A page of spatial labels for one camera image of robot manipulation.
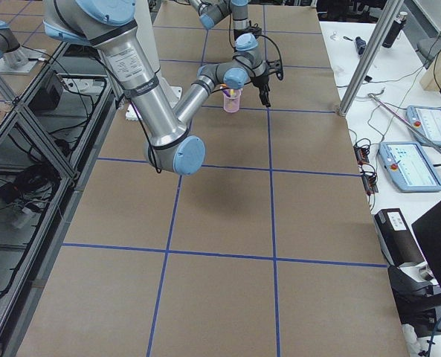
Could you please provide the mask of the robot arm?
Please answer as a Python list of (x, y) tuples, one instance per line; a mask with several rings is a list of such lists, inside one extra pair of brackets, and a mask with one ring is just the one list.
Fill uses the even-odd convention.
[(90, 45), (139, 111), (148, 132), (145, 157), (159, 170), (192, 175), (205, 159), (205, 144), (188, 128), (194, 114), (220, 83), (240, 89), (248, 68), (237, 61), (200, 69), (185, 96), (171, 106), (137, 38), (134, 1), (45, 1), (45, 32), (61, 42)]
[(211, 93), (216, 86), (225, 84), (230, 89), (241, 89), (251, 83), (259, 90), (261, 103), (269, 108), (269, 77), (282, 80), (283, 61), (269, 61), (260, 50), (258, 38), (262, 29), (253, 26), (248, 16), (247, 1), (190, 1), (205, 29), (210, 30), (227, 17), (231, 17), (234, 30), (234, 53), (230, 62), (202, 66), (197, 84)]

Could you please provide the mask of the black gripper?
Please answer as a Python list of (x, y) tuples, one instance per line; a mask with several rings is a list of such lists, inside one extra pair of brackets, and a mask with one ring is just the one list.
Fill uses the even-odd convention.
[(269, 99), (269, 77), (271, 75), (275, 75), (279, 81), (283, 80), (283, 61), (281, 59), (262, 61), (254, 69), (253, 76), (251, 77), (252, 84), (259, 88), (260, 101), (266, 108), (271, 107)]

